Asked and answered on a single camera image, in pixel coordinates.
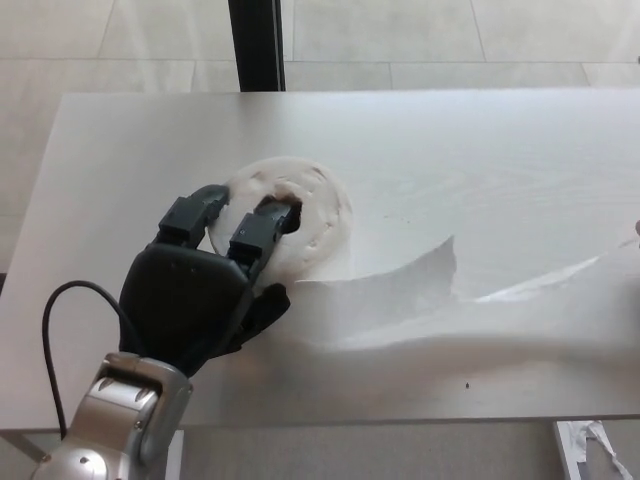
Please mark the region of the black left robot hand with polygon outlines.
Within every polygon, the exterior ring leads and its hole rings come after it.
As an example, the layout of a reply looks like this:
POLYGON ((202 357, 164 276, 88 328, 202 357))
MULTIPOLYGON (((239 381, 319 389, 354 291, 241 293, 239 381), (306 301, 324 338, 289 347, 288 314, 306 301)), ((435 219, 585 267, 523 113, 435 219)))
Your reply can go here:
POLYGON ((167 363, 185 376, 235 353, 289 309, 281 283, 257 284, 283 236, 300 226, 302 203, 263 195, 242 210, 223 255, 199 244, 221 220, 230 190, 208 185, 178 198, 134 259, 119 306, 119 348, 167 363))

